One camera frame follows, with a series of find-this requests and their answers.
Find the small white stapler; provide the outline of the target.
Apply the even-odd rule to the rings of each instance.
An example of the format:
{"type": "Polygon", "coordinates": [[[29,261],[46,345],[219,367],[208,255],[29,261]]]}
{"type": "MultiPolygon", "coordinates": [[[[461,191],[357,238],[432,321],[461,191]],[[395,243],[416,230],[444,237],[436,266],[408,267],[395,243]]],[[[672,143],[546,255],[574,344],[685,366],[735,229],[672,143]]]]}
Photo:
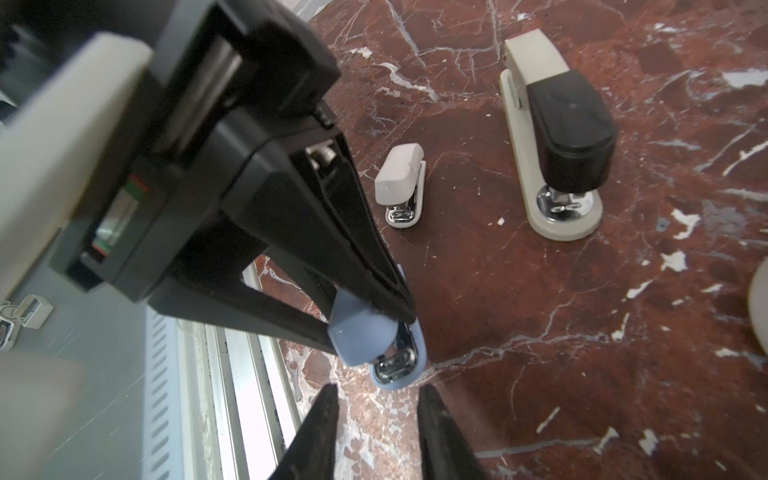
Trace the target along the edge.
{"type": "Polygon", "coordinates": [[[375,200],[385,220],[397,229],[414,226],[424,206],[426,161],[418,143],[393,147],[374,180],[375,200]]]}

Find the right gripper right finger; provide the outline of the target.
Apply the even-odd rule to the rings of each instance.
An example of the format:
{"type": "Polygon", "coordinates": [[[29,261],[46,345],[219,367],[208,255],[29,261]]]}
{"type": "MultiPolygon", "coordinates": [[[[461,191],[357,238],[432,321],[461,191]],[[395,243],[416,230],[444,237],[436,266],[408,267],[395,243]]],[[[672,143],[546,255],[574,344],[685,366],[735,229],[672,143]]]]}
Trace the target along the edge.
{"type": "Polygon", "coordinates": [[[433,385],[419,388],[417,422],[423,479],[487,479],[433,385]]]}

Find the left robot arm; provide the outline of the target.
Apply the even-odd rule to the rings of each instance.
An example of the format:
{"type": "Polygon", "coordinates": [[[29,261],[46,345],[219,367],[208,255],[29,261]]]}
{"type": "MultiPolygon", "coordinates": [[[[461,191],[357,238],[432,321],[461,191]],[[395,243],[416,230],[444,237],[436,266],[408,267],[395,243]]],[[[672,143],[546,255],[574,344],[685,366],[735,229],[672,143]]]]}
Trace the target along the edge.
{"type": "Polygon", "coordinates": [[[1,290],[43,250],[84,291],[300,343],[425,354],[325,94],[333,54],[277,1],[5,1],[1,290]]]}

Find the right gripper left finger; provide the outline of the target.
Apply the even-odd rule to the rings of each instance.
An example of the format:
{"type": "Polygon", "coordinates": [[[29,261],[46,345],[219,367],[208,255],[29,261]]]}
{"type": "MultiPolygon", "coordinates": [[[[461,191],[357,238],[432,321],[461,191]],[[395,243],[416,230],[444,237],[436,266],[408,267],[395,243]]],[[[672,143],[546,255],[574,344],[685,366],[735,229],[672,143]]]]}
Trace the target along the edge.
{"type": "Polygon", "coordinates": [[[333,479],[338,419],[338,387],[329,383],[320,390],[269,479],[333,479]]]}

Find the large beige black stapler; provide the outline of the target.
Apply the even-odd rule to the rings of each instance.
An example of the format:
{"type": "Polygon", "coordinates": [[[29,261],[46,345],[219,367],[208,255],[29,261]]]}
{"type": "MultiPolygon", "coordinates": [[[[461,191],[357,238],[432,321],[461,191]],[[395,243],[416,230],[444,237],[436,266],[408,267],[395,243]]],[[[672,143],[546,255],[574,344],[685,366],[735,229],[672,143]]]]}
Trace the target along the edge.
{"type": "Polygon", "coordinates": [[[540,29],[507,39],[500,92],[527,220],[571,242],[602,218],[618,127],[601,95],[540,29]]]}

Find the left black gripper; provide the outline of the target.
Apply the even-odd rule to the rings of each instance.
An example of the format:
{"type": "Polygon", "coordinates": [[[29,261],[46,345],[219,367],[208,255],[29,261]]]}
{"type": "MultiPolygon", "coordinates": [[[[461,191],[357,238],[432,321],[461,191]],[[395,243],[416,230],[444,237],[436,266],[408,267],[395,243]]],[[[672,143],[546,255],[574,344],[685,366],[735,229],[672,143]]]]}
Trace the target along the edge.
{"type": "Polygon", "coordinates": [[[177,2],[52,269],[82,290],[106,283],[132,300],[160,283],[148,304],[162,315],[334,354],[324,322],[238,274],[195,265],[174,273],[201,259],[215,231],[235,243],[233,220],[413,323],[412,293],[346,138],[321,122],[339,75],[325,44],[278,1],[177,2]]]}

